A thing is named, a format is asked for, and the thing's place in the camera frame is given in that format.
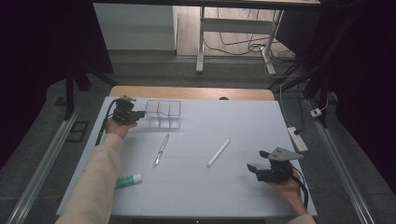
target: black cable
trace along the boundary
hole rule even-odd
[[[288,67],[288,69],[286,69],[286,71],[285,71],[282,75],[276,77],[276,78],[278,78],[278,79],[277,79],[275,82],[273,82],[271,85],[269,85],[269,86],[267,87],[267,89],[268,89],[268,90],[271,89],[277,82],[279,82],[279,81],[281,81],[281,80],[283,80],[283,79],[289,77],[299,66],[300,66],[300,65],[297,64],[297,63],[291,64],[291,65]]]
[[[258,9],[257,10],[257,15],[256,15],[256,20],[259,18],[259,13],[260,13],[260,10]],[[251,43],[251,40],[253,39],[253,36],[254,36],[254,34],[251,34],[250,40],[248,41],[248,44],[247,44],[247,49],[248,50],[252,50],[252,51],[253,51],[253,49],[250,48],[250,43]]]
[[[296,63],[296,59],[282,59],[281,57],[276,57],[272,50],[270,49],[271,52],[271,59],[273,59],[276,63]]]
[[[251,9],[248,10],[247,18],[250,17],[250,10],[251,10]]]
[[[297,168],[295,168],[294,166],[293,166],[293,169],[294,169],[295,171],[298,172],[298,174],[300,175],[301,179],[303,180],[303,184],[305,185],[305,179],[304,179],[304,176],[303,176],[303,174],[301,173],[301,171],[299,171],[299,170],[298,170]]]
[[[304,207],[306,208],[308,206],[308,190],[305,187],[305,184],[301,182],[295,175],[290,176],[291,179],[293,179],[297,184],[300,185],[301,189],[303,190],[304,193]]]
[[[296,60],[295,60],[295,57],[294,57],[294,58],[291,58],[291,57],[280,57],[280,54],[281,54],[281,53],[288,52],[288,51],[292,52],[290,49],[285,49],[285,50],[280,51],[280,52],[277,54],[276,59],[277,59],[277,60],[280,60],[281,62],[295,62],[295,61],[296,61]]]
[[[261,44],[249,44],[247,45],[247,48],[253,52],[257,51],[262,51],[262,46]]]
[[[99,130],[99,134],[98,134],[98,138],[96,139],[95,146],[98,146],[99,143],[100,143],[100,140],[102,139],[102,135],[103,135],[103,132],[105,131],[105,127],[106,127],[106,124],[107,124],[107,119],[108,119],[108,117],[109,117],[108,114],[110,113],[111,106],[113,106],[114,103],[116,103],[116,101],[117,101],[117,100],[113,100],[113,101],[111,102],[110,106],[108,107],[108,110],[107,110],[107,112],[106,112],[105,118],[103,119],[103,122],[102,122],[102,127],[101,127],[100,130]]]
[[[238,42],[233,42],[233,43],[224,43],[223,40],[221,39],[221,43],[223,45],[236,45],[236,44],[243,44],[243,43],[247,43],[249,41],[258,41],[258,40],[264,40],[264,39],[268,39],[268,37],[263,37],[263,38],[257,38],[257,39],[251,39],[251,40],[243,40],[243,41],[238,41]]]
[[[247,51],[247,52],[244,52],[244,53],[231,53],[231,52],[228,52],[228,51],[225,51],[225,50],[222,50],[222,49],[214,49],[214,48],[211,48],[211,47],[209,47],[207,44],[206,44],[206,41],[205,41],[205,39],[204,39],[204,43],[205,43],[205,45],[209,48],[209,49],[213,49],[213,50],[217,50],[217,51],[220,51],[220,52],[223,52],[223,53],[227,53],[227,54],[231,54],[231,55],[245,55],[245,54],[249,54],[252,50],[249,50],[249,51]]]
[[[274,14],[273,14],[273,22],[275,22],[275,14],[276,14],[276,10],[274,10]]]
[[[298,130],[298,132],[297,132],[297,133],[300,133],[305,129],[303,107],[301,106],[301,98],[300,98],[300,84],[297,85],[297,97],[298,97],[298,105],[300,107],[301,122],[303,123],[303,128]]]

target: metal frame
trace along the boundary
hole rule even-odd
[[[279,25],[282,11],[279,11],[274,21],[248,21],[232,20],[220,18],[205,18],[205,7],[200,7],[200,32],[197,52],[196,73],[204,72],[204,33],[205,32],[224,32],[238,34],[258,34],[269,35],[267,44],[262,50],[262,57],[270,76],[276,75],[275,68],[269,55],[272,42]]]

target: human hand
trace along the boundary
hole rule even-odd
[[[293,175],[300,179],[295,169],[293,169]],[[296,181],[289,178],[287,181],[280,183],[266,183],[276,190],[280,197],[288,204],[295,216],[299,217],[308,213],[301,199],[300,185]]]
[[[107,119],[106,133],[114,133],[123,139],[128,133],[129,129],[136,126],[136,122],[129,125],[119,125],[113,118],[109,118]]]

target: white stick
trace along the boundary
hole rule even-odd
[[[220,155],[220,153],[224,150],[224,148],[227,147],[227,145],[228,145],[230,142],[231,142],[231,139],[230,139],[230,138],[227,139],[227,140],[225,141],[225,143],[221,146],[221,148],[219,149],[219,151],[216,152],[216,154],[213,156],[213,158],[207,163],[207,165],[206,165],[207,167],[209,167],[209,166],[212,165],[212,163],[218,158],[218,156]]]

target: power strip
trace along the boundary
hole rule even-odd
[[[291,140],[293,141],[294,145],[297,147],[297,150],[299,152],[306,152],[308,148],[306,147],[303,138],[299,134],[295,134],[294,131],[296,131],[296,128],[290,127],[288,128]]]

